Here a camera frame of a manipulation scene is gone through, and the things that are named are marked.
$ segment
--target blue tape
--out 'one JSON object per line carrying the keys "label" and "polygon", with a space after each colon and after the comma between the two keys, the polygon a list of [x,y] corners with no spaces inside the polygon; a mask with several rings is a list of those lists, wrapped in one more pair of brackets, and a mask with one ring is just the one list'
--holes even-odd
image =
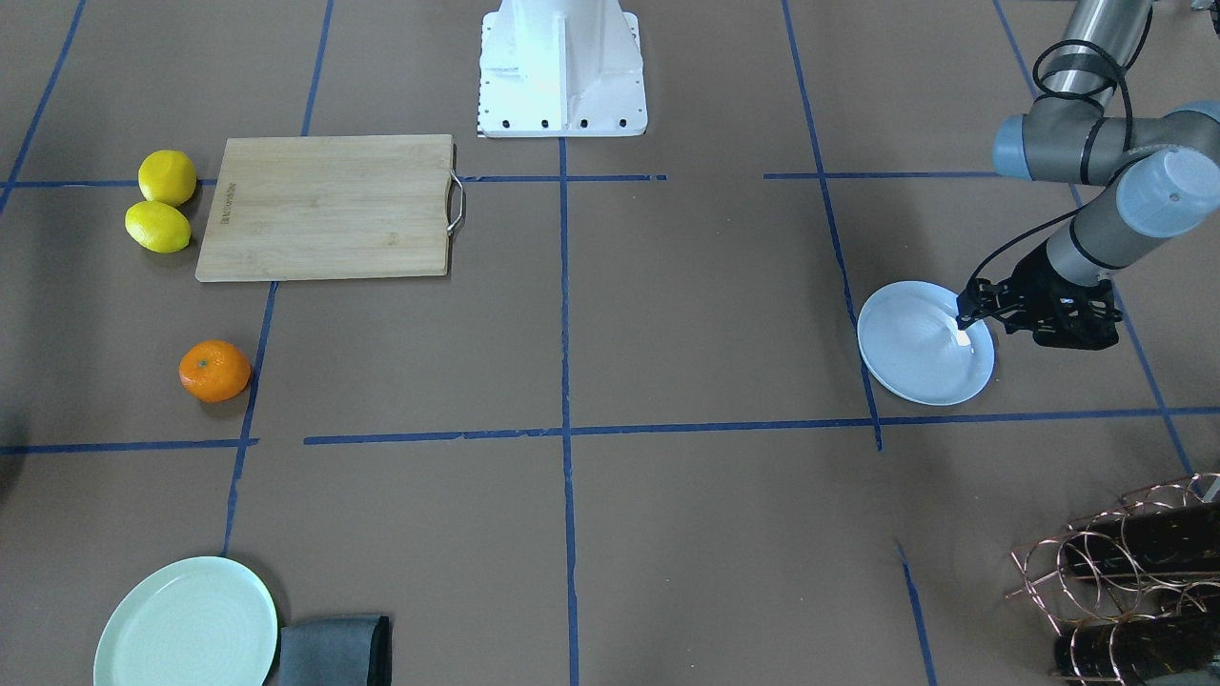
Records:
{"label": "blue tape", "polygon": [[1021,56],[1021,46],[1016,44],[1016,35],[1013,34],[1013,27],[1008,23],[1008,15],[1004,13],[1004,7],[1000,6],[999,0],[992,0],[992,5],[996,6],[996,13],[999,15],[999,23],[1004,27],[1004,35],[1008,37],[1013,56],[1016,57],[1016,63],[1021,67],[1021,76],[1025,77],[1025,85],[1030,89],[1030,98],[1037,98],[1038,87],[1033,84],[1033,76],[1030,73],[1030,67],[1025,65],[1025,57]]}
{"label": "blue tape", "polygon": [[34,142],[34,134],[38,132],[38,125],[43,121],[43,114],[46,111],[46,104],[51,100],[51,93],[55,90],[55,84],[60,81],[60,72],[63,71],[63,62],[68,59],[68,51],[72,49],[72,42],[76,40],[76,32],[81,27],[81,15],[84,13],[84,5],[87,0],[81,0],[77,2],[76,12],[72,15],[72,23],[68,24],[68,34],[63,38],[63,45],[60,48],[60,56],[55,60],[55,67],[51,70],[51,77],[46,81],[46,88],[43,89],[43,96],[38,100],[38,107],[34,109],[34,117],[29,121],[29,128],[26,129],[26,138],[21,142],[21,149],[17,151],[17,159],[12,164],[12,170],[9,172],[9,183],[5,186],[4,192],[0,193],[0,214],[4,214],[4,209],[9,205],[9,198],[12,195],[13,183],[16,183],[17,177],[21,176],[21,167],[26,165],[26,156],[29,155],[29,145]]}
{"label": "blue tape", "polygon": [[[134,178],[113,178],[96,181],[17,181],[13,188],[137,188],[140,182]],[[216,186],[215,178],[200,178],[200,186]]]}
{"label": "blue tape", "polygon": [[1133,410],[1081,410],[1059,413],[1000,413],[987,415],[941,415],[941,416],[889,416],[881,417],[886,426],[919,426],[936,424],[1002,424],[1015,421],[1071,421],[1082,419],[1131,419],[1160,416],[1159,409]]}
{"label": "blue tape", "polygon": [[999,178],[986,171],[925,171],[925,172],[770,172],[766,181],[804,181],[815,178],[877,179],[877,178]]}
{"label": "blue tape", "polygon": [[589,183],[589,182],[631,182],[631,181],[667,181],[664,173],[621,173],[621,175],[583,175],[569,176],[461,176],[462,183]]}
{"label": "blue tape", "polygon": [[142,450],[200,450],[255,444],[257,438],[217,441],[134,441],[126,443],[59,443],[49,446],[0,446],[0,455],[62,455],[78,453],[137,453]]}
{"label": "blue tape", "polygon": [[314,78],[309,84],[309,98],[305,100],[305,118],[301,120],[301,135],[309,135],[314,121],[314,101],[317,98],[317,84],[322,79],[322,62],[326,61],[326,43],[331,35],[331,15],[334,12],[334,0],[326,0],[326,15],[322,17],[322,34],[317,39],[317,56],[314,59]]}
{"label": "blue tape", "polygon": [[915,631],[919,634],[919,649],[924,655],[924,673],[927,675],[927,686],[936,686],[936,665],[932,663],[932,646],[927,640],[927,627],[924,625],[924,608],[919,602],[919,588],[915,587],[915,579],[911,576],[911,565],[906,561],[906,551],[902,543],[897,544],[898,558],[903,563],[903,577],[906,579],[906,596],[911,602],[911,615],[915,616]]}
{"label": "blue tape", "polygon": [[1136,356],[1139,359],[1139,366],[1143,369],[1144,377],[1148,380],[1148,387],[1152,389],[1152,395],[1157,400],[1157,408],[1165,422],[1165,430],[1169,432],[1169,439],[1174,444],[1174,452],[1177,453],[1177,461],[1181,463],[1187,476],[1193,476],[1194,466],[1191,464],[1191,458],[1186,453],[1186,447],[1182,444],[1182,437],[1177,433],[1177,426],[1174,424],[1174,416],[1165,405],[1165,395],[1161,394],[1160,385],[1157,383],[1157,376],[1152,372],[1152,364],[1148,361],[1148,355],[1144,354],[1143,344],[1139,342],[1139,336],[1136,333],[1136,325],[1131,321],[1131,312],[1128,312],[1126,305],[1122,304],[1122,295],[1119,293],[1118,286],[1114,287],[1114,303],[1120,310],[1124,311],[1122,323],[1127,327],[1127,336],[1131,338],[1131,345],[1136,349]]}
{"label": "blue tape", "polygon": [[560,391],[562,399],[562,447],[564,447],[564,531],[567,553],[567,666],[569,684],[581,682],[581,640],[577,619],[576,597],[576,504],[572,485],[572,402],[571,402],[571,328],[569,312],[571,310],[569,244],[567,244],[567,139],[559,139],[559,255],[560,255],[560,349],[562,352],[562,375]]}
{"label": "blue tape", "polygon": [[1220,415],[1220,406],[1169,408],[1169,414],[1174,416]]}
{"label": "blue tape", "polygon": [[[805,107],[805,126],[809,128],[809,143],[814,151],[814,165],[817,167],[817,182],[822,190],[822,204],[826,206],[826,223],[831,232],[831,244],[834,248],[834,261],[838,264],[839,273],[843,278],[843,299],[847,306],[847,316],[855,328],[855,304],[852,300],[852,283],[847,275],[847,260],[843,258],[843,245],[839,242],[838,226],[834,221],[834,204],[831,201],[831,188],[826,182],[826,166],[822,164],[822,149],[817,143],[817,127],[814,125],[814,109],[809,101],[809,89],[805,87],[805,71],[800,66],[800,50],[797,48],[797,33],[792,27],[792,10],[788,0],[781,0],[783,5],[783,22],[788,31],[788,46],[792,50],[792,66],[797,71],[797,84],[800,87],[800,101]],[[860,381],[864,385],[864,397],[869,404],[869,415],[872,417],[874,438],[877,442],[877,450],[884,449],[884,438],[881,435],[881,421],[877,416],[877,403],[872,393],[872,380],[869,377],[869,369],[860,359]]]}
{"label": "blue tape", "polygon": [[262,378],[262,360],[267,354],[267,338],[271,337],[271,319],[276,312],[276,293],[279,291],[279,282],[272,281],[267,287],[267,304],[262,310],[262,328],[259,332],[259,350],[254,358],[254,371],[250,376],[250,398],[245,403],[245,416],[242,417],[242,443],[233,457],[233,477],[229,481],[228,504],[224,513],[224,543],[221,547],[221,557],[228,557],[229,540],[233,535],[233,519],[237,515],[238,489],[237,482],[242,480],[245,471],[245,449],[250,446],[250,426],[254,424],[254,405],[259,400],[259,382]]}
{"label": "blue tape", "polygon": [[619,426],[581,426],[572,428],[572,436],[623,436],[631,433],[703,433],[717,431],[780,431],[786,428],[847,428],[872,426],[872,420],[819,419],[786,421],[726,421],[705,424],[634,424]]}
{"label": "blue tape", "polygon": [[442,441],[489,441],[494,438],[545,438],[560,436],[562,428],[498,428],[492,431],[429,431],[418,433],[366,433],[310,436],[306,446],[351,446],[360,443],[428,443]]}

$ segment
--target wine bottle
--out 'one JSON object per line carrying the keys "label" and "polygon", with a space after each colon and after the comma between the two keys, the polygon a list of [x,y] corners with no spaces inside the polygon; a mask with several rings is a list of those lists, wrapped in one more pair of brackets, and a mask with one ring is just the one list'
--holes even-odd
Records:
{"label": "wine bottle", "polygon": [[1069,679],[1119,677],[1127,686],[1220,685],[1220,615],[1087,626],[1076,631],[1075,642],[1072,649],[1071,634],[1055,641],[1055,665]]}
{"label": "wine bottle", "polygon": [[1220,502],[1102,521],[1086,531],[1105,537],[1078,536],[1064,548],[1070,572],[1081,579],[1093,579],[1094,568],[1102,576],[1130,576],[1131,560],[1164,581],[1220,575]]}

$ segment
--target metal handle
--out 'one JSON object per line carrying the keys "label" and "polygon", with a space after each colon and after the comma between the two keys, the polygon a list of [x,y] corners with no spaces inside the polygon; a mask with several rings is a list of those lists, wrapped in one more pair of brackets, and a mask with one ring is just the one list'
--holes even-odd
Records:
{"label": "metal handle", "polygon": [[458,175],[453,170],[449,170],[449,177],[458,184],[458,192],[460,193],[458,199],[458,216],[449,222],[449,228],[445,229],[445,233],[453,238],[458,227],[466,221],[466,187],[461,184],[461,179],[458,178]]}

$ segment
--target yellow lemon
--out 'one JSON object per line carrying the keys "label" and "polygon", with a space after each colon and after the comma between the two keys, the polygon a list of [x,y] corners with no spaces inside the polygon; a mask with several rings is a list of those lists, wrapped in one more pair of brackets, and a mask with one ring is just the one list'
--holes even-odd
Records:
{"label": "yellow lemon", "polygon": [[127,233],[154,253],[177,253],[190,243],[190,222],[174,208],[156,200],[127,210]]}
{"label": "yellow lemon", "polygon": [[146,200],[177,208],[195,194],[195,165],[181,150],[157,150],[144,157],[137,178]]}

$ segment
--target dark gray towel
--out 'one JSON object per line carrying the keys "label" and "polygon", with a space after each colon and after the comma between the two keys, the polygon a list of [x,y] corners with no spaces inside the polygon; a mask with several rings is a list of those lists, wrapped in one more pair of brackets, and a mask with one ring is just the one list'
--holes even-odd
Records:
{"label": "dark gray towel", "polygon": [[279,631],[279,686],[389,686],[389,618],[344,615]]}

